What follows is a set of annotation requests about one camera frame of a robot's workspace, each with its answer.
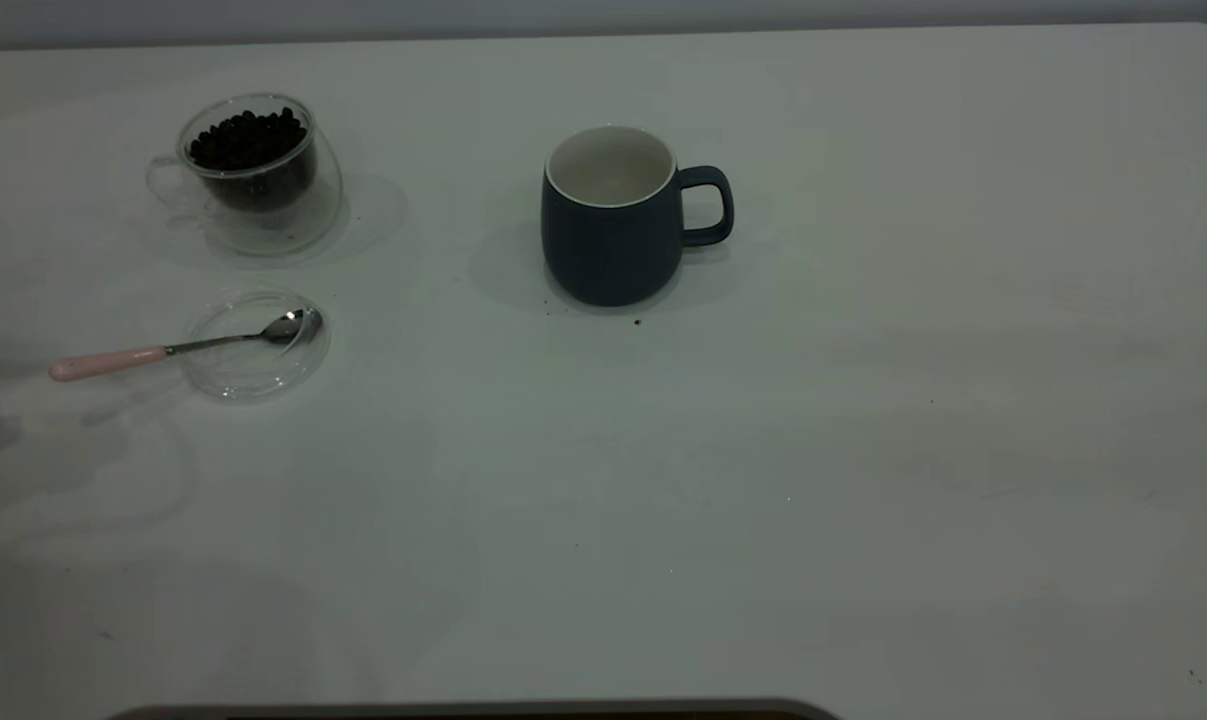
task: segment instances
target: tabletop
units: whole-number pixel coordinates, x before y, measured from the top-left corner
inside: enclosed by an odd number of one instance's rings
[[[346,178],[287,263],[142,186],[251,90]],[[616,310],[538,236],[608,122],[736,197]],[[309,381],[46,377],[228,283]],[[1207,27],[0,53],[0,720],[666,697],[1207,720]]]

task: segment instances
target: coffee grounds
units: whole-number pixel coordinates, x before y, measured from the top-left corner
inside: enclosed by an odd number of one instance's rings
[[[307,129],[292,109],[256,115],[251,110],[225,118],[189,144],[189,158],[209,170],[247,170],[278,160],[305,140]]]

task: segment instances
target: spoon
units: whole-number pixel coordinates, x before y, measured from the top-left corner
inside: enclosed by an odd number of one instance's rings
[[[323,323],[323,316],[314,308],[302,308],[285,314],[273,323],[266,324],[264,330],[257,334],[238,334],[238,336],[218,336],[212,340],[200,340],[197,343],[183,343],[183,345],[154,345],[152,347],[136,347],[135,350],[118,350],[115,352],[101,352],[100,355],[80,355],[78,357],[63,357],[56,361],[47,374],[59,384],[81,381],[83,377],[95,377],[106,373],[117,373],[128,368],[148,365],[167,361],[174,355],[186,355],[197,350],[206,350],[229,343],[241,343],[245,340],[264,340],[274,345],[288,345],[297,336],[302,341],[309,341],[319,327]]]

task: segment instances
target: glass cup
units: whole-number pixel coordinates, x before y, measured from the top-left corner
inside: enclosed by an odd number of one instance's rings
[[[200,133],[225,119],[245,111],[269,117],[286,110],[307,133],[296,147],[269,163],[214,170],[191,156]],[[179,218],[197,219],[210,240],[243,254],[301,250],[322,238],[342,209],[342,169],[314,113],[292,96],[273,92],[232,96],[202,110],[177,135],[175,154],[150,162],[145,182]]]

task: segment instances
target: mug rim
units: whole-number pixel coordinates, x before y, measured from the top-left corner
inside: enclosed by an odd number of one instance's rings
[[[639,135],[648,137],[649,140],[654,141],[657,145],[661,146],[661,150],[666,151],[666,156],[667,156],[667,158],[670,158],[670,172],[666,172],[666,178],[664,178],[661,181],[661,183],[658,185],[654,191],[649,192],[648,195],[643,195],[643,197],[641,197],[637,200],[618,201],[617,204],[612,204],[612,205],[600,204],[600,201],[585,201],[585,200],[581,200],[578,197],[572,195],[572,193],[564,191],[561,187],[558,187],[558,182],[554,182],[553,174],[549,172],[549,163],[552,163],[552,160],[554,159],[554,156],[556,156],[558,151],[562,150],[562,146],[566,146],[567,142],[575,141],[577,137],[583,136],[587,133],[600,131],[600,129],[617,129],[617,131],[634,131],[634,133],[639,133]],[[554,192],[559,193],[559,195],[565,197],[565,199],[567,199],[570,201],[576,201],[577,205],[584,205],[587,207],[597,207],[597,209],[602,209],[602,210],[617,210],[617,209],[620,209],[620,207],[630,207],[631,205],[639,205],[641,201],[652,200],[653,197],[659,195],[659,193],[661,193],[661,191],[664,191],[664,188],[670,187],[670,182],[672,181],[672,178],[675,178],[675,174],[678,172],[678,171],[680,171],[680,158],[677,158],[677,156],[675,154],[675,151],[670,150],[670,144],[669,142],[661,140],[661,137],[657,136],[653,131],[648,131],[648,129],[643,129],[643,128],[634,127],[634,125],[616,124],[616,123],[604,123],[602,125],[595,125],[595,127],[581,129],[579,131],[575,131],[575,133],[572,133],[572,135],[564,137],[561,142],[559,142],[556,146],[554,146],[554,150],[549,151],[549,154],[547,156],[546,164],[544,164],[544,175],[546,175],[546,178],[549,182],[549,185],[552,185],[552,187],[554,188]]]
[[[204,115],[210,113],[210,111],[214,111],[215,109],[222,109],[225,105],[232,105],[233,103],[241,103],[243,100],[260,99],[261,96],[268,96],[268,99],[282,100],[291,105],[296,105],[297,110],[305,116],[307,123],[309,123],[309,127],[307,127],[305,140],[302,140],[296,145],[296,147],[288,150],[287,152],[284,152],[282,156],[279,156],[279,158],[274,160],[269,160],[269,163],[266,163],[264,165],[256,165],[255,168],[245,168],[243,170],[212,170],[197,164],[193,159],[189,158],[189,150],[188,147],[183,146],[182,137],[186,137],[186,133],[189,131],[189,128],[193,127],[196,121],[198,121],[200,117],[204,117]],[[194,172],[196,176],[199,177],[204,178],[252,177],[257,176],[257,174],[269,172],[275,168],[280,168],[282,165],[288,164],[290,160],[293,160],[297,156],[301,154],[301,152],[305,152],[305,148],[309,147],[311,144],[314,144],[314,136],[316,135],[316,133],[319,133],[319,123],[314,119],[314,111],[311,111],[309,106],[305,105],[305,103],[297,100],[296,96],[284,95],[281,92],[245,92],[245,94],[226,96],[225,100],[217,100],[211,105],[206,105],[205,109],[197,111],[197,113],[194,113],[193,117],[187,119],[186,124],[181,125],[181,131],[177,133],[177,158],[181,159],[183,166],[189,169],[191,172]]]

